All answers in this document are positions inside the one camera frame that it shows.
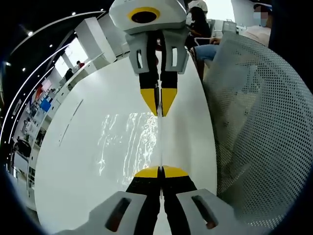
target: chair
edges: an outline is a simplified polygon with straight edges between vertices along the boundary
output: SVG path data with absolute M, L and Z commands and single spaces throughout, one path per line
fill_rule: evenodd
M 203 80 L 216 142 L 218 196 L 237 218 L 274 229 L 313 162 L 313 96 L 280 56 L 226 33 Z

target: person in background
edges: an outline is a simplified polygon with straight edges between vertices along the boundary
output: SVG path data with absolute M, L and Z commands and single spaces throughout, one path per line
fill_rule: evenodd
M 247 27 L 242 36 L 253 39 L 268 47 L 273 22 L 272 11 L 267 6 L 256 4 L 254 6 L 253 18 L 257 25 Z M 197 46 L 191 49 L 191 54 L 193 55 L 201 79 L 203 77 L 203 61 L 213 61 L 221 40 L 221 38 L 211 38 L 209 45 Z
M 78 65 L 79 68 L 85 65 L 85 63 L 81 63 L 79 60 L 76 62 L 76 64 Z
M 205 3 L 205 1 L 203 0 L 193 0 L 188 4 L 189 9 L 193 8 L 193 7 L 199 7 L 202 9 L 202 11 L 204 12 L 204 15 L 206 17 L 207 14 L 207 5 Z
M 203 10 L 199 7 L 193 7 L 190 9 L 192 20 L 189 30 L 190 34 L 186 39 L 185 45 L 188 49 L 195 47 L 195 38 L 209 38 L 211 37 L 210 26 L 206 21 Z
M 29 158 L 30 152 L 31 152 L 31 147 L 30 144 L 28 143 L 28 140 L 22 140 L 20 139 L 20 136 L 17 137 L 17 141 L 14 144 L 14 150 L 19 151 L 21 154 L 24 155 L 24 157 Z
M 73 76 L 74 74 L 73 74 L 73 72 L 72 72 L 72 69 L 68 69 L 67 70 L 67 72 L 66 72 L 66 74 L 65 74 L 65 80 L 66 81 L 69 81 L 69 79 Z

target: jeans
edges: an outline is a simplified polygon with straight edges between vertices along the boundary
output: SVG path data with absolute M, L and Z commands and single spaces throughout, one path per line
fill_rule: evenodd
M 219 45 L 202 45 L 194 47 L 198 60 L 213 60 Z

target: glossy white tabletop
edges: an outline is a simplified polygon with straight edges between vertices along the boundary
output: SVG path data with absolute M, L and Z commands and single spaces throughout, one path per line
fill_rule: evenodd
M 75 229 L 138 171 L 160 164 L 181 167 L 197 188 L 216 193 L 214 136 L 201 82 L 189 59 L 168 116 L 158 120 L 124 58 L 80 81 L 56 112 L 36 165 L 39 221 L 49 233 Z M 170 234 L 169 227 L 157 222 L 155 234 Z

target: window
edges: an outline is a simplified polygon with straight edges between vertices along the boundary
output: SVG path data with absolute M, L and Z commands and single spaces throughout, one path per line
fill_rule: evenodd
M 68 56 L 70 62 L 73 66 L 76 66 L 76 62 L 79 60 L 80 62 L 84 62 L 88 59 L 88 56 L 83 49 L 82 45 L 75 38 L 70 45 L 65 49 L 65 54 Z
M 60 56 L 59 59 L 57 60 L 57 62 L 55 63 L 55 68 L 59 72 L 60 76 L 64 77 L 64 75 L 66 74 L 66 72 L 68 70 L 68 66 L 65 63 L 62 56 Z
M 227 19 L 235 22 L 234 10 L 231 0 L 204 0 L 208 12 L 206 14 L 207 19 L 215 19 L 226 21 Z

